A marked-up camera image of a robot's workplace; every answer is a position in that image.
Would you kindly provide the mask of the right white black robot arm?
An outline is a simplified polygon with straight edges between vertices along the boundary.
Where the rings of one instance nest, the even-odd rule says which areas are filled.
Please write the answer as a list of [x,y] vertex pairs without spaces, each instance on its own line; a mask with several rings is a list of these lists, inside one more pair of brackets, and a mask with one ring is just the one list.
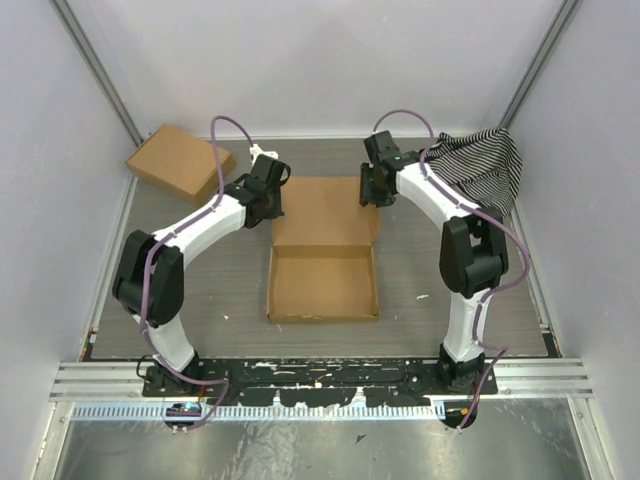
[[401,196],[439,228],[439,272],[451,301],[436,372],[447,392],[462,394],[484,370],[488,303],[509,269],[503,219],[455,192],[420,153],[402,152],[390,132],[371,134],[364,147],[360,205],[387,207]]

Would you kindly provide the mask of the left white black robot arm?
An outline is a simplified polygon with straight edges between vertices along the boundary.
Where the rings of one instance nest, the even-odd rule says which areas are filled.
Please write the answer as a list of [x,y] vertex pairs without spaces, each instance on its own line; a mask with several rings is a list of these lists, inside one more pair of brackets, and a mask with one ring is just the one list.
[[271,153],[254,153],[250,171],[194,213],[153,233],[135,230],[127,237],[112,295],[136,321],[152,352],[147,381],[158,380],[181,397],[221,383],[202,378],[199,356],[180,318],[185,272],[224,237],[283,216],[281,189],[290,176],[291,167]]

